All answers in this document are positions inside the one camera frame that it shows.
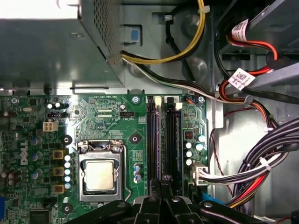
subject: white wire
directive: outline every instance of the white wire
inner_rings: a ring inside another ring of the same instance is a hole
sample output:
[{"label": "white wire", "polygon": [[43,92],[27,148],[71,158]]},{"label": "white wire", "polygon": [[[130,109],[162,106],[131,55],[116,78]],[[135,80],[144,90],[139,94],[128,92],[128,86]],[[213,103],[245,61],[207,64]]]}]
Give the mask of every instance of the white wire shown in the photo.
[{"label": "white wire", "polygon": [[[278,154],[275,154],[274,156],[272,156],[268,161],[267,161],[267,164],[270,164],[270,163],[273,163],[279,156],[281,155],[281,153],[278,153]],[[235,176],[238,176],[238,175],[242,175],[242,174],[250,174],[254,171],[257,171],[257,170],[260,170],[262,168],[266,167],[265,164],[263,165],[260,165],[254,169],[251,169],[251,170],[248,170],[248,171],[245,171],[245,172],[242,172],[242,173],[238,173],[238,174],[233,174],[233,175],[211,175],[211,174],[207,174],[205,173],[203,170],[200,170],[199,171],[199,175],[206,178],[206,179],[221,179],[221,178],[226,178],[226,177],[235,177]]]},{"label": "white wire", "polygon": [[135,63],[128,61],[126,58],[122,58],[122,59],[126,63],[128,63],[131,66],[133,66],[134,68],[138,69],[142,74],[144,74],[147,78],[149,78],[150,80],[154,81],[155,83],[164,84],[164,85],[167,85],[167,86],[181,88],[181,89],[188,89],[188,90],[196,92],[196,93],[198,93],[198,94],[200,94],[200,95],[202,95],[204,97],[207,97],[207,98],[209,98],[211,100],[215,100],[215,101],[222,102],[222,103],[225,103],[225,104],[237,104],[236,102],[224,101],[224,100],[218,99],[216,97],[210,96],[210,95],[208,95],[208,94],[206,94],[206,93],[204,93],[204,92],[202,92],[202,91],[200,91],[200,90],[198,90],[196,88],[190,87],[190,86],[179,85],[179,84],[169,84],[169,83],[166,83],[166,82],[155,80],[148,73],[146,73],[144,70],[142,70],[141,68],[139,68]]}]

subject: black wire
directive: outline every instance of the black wire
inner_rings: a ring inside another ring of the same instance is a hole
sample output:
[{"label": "black wire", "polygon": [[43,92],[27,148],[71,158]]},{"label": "black wire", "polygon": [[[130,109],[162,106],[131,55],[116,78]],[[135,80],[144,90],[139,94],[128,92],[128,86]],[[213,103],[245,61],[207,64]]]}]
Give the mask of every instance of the black wire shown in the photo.
[{"label": "black wire", "polygon": [[140,69],[142,69],[143,71],[145,71],[146,73],[148,73],[150,76],[154,77],[155,79],[165,82],[165,83],[170,83],[170,84],[179,84],[179,85],[186,85],[186,86],[190,86],[193,87],[195,89],[198,89],[202,92],[204,92],[205,94],[211,96],[211,97],[215,97],[214,94],[208,90],[206,90],[205,88],[203,88],[202,86],[194,83],[194,82],[190,82],[190,81],[186,81],[186,80],[178,80],[178,79],[171,79],[171,78],[165,78],[162,76],[159,76],[158,74],[154,73],[151,69],[149,69],[147,66],[145,66],[144,64],[136,64]]}]

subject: screw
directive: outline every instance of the screw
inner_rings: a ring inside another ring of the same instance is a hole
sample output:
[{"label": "screw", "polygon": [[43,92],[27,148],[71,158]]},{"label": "screw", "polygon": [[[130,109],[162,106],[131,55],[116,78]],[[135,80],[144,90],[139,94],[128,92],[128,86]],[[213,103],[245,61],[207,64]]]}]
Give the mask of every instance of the screw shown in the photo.
[{"label": "screw", "polygon": [[198,102],[199,103],[203,103],[205,101],[205,99],[203,97],[198,97]]},{"label": "screw", "polygon": [[140,100],[139,97],[133,97],[132,98],[132,101],[133,101],[134,104],[138,104],[139,100]]},{"label": "screw", "polygon": [[123,208],[125,206],[126,206],[126,204],[124,202],[121,202],[117,205],[118,208]]},{"label": "screw", "polygon": [[211,203],[209,203],[209,202],[204,203],[204,206],[205,206],[206,208],[211,208],[211,207],[213,207],[213,205],[212,205]]},{"label": "screw", "polygon": [[113,146],[112,150],[115,151],[116,153],[119,153],[121,151],[121,147],[119,147],[119,146]]},{"label": "screw", "polygon": [[12,98],[10,101],[12,104],[17,104],[19,100],[17,98]]},{"label": "screw", "polygon": [[87,153],[87,147],[82,147],[81,149],[80,149],[80,153],[82,153],[82,154],[84,154],[84,153]]},{"label": "screw", "polygon": [[171,199],[173,202],[179,202],[179,198],[178,197],[174,197]]},{"label": "screw", "polygon": [[98,208],[104,206],[104,203],[99,203]]},{"label": "screw", "polygon": [[81,34],[81,33],[71,33],[70,36],[71,36],[72,38],[78,38],[78,39],[82,39],[82,38],[84,38],[84,35]]}]

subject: label sticker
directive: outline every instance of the label sticker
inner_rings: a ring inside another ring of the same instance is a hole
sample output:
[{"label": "label sticker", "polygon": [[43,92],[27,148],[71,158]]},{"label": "label sticker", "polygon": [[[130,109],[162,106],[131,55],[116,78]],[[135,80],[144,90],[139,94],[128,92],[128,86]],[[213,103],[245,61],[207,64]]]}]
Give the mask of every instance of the label sticker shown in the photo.
[{"label": "label sticker", "polygon": [[239,41],[247,41],[246,39],[246,27],[249,19],[240,22],[232,29],[232,36]]},{"label": "label sticker", "polygon": [[237,71],[235,71],[235,73],[229,78],[228,82],[241,91],[253,80],[255,80],[254,76],[252,76],[248,72],[245,72],[243,69],[238,68]]}]

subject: cpu socket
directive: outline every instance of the cpu socket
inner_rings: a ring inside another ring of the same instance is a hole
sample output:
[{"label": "cpu socket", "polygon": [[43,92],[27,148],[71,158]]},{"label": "cpu socket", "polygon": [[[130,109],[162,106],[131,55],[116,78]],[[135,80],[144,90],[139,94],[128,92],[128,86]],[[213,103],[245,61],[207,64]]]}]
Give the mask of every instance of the cpu socket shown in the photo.
[{"label": "cpu socket", "polygon": [[78,147],[79,200],[111,202],[122,199],[122,141],[85,140]]}]

